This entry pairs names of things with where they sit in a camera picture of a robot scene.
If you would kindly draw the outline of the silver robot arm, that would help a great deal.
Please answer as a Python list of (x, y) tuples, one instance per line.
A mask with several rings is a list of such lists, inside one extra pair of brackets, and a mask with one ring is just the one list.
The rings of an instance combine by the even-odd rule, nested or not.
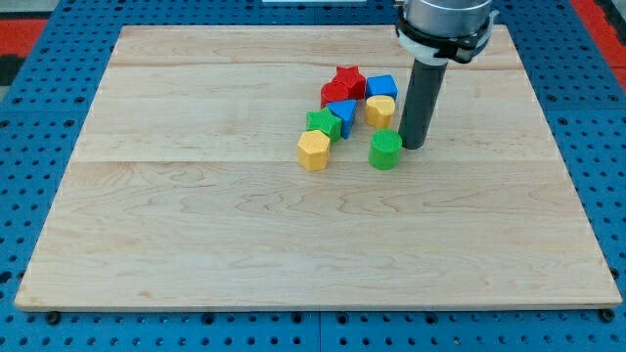
[(491, 0), (406, 0), (396, 33), (421, 65), (468, 64), (488, 44), (498, 15)]

